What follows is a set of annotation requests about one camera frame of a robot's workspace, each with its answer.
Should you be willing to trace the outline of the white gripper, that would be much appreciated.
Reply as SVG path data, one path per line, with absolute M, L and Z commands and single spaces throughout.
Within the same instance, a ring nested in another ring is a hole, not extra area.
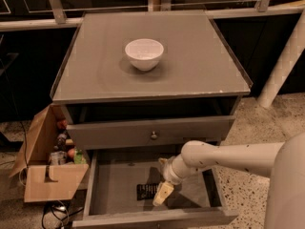
M 161 164 L 162 176 L 166 181 L 160 182 L 157 187 L 157 191 L 152 202 L 154 206 L 162 205 L 173 192 L 173 186 L 182 182 L 182 178 L 179 177 L 173 170 L 173 157 L 160 157 L 158 162 Z

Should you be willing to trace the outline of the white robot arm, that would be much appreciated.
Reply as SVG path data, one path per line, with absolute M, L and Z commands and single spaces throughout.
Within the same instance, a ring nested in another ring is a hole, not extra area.
M 264 229 L 305 227 L 305 133 L 284 143 L 213 146 L 189 141 L 179 156 L 160 162 L 164 181 L 154 196 L 155 206 L 197 170 L 219 165 L 270 179 Z

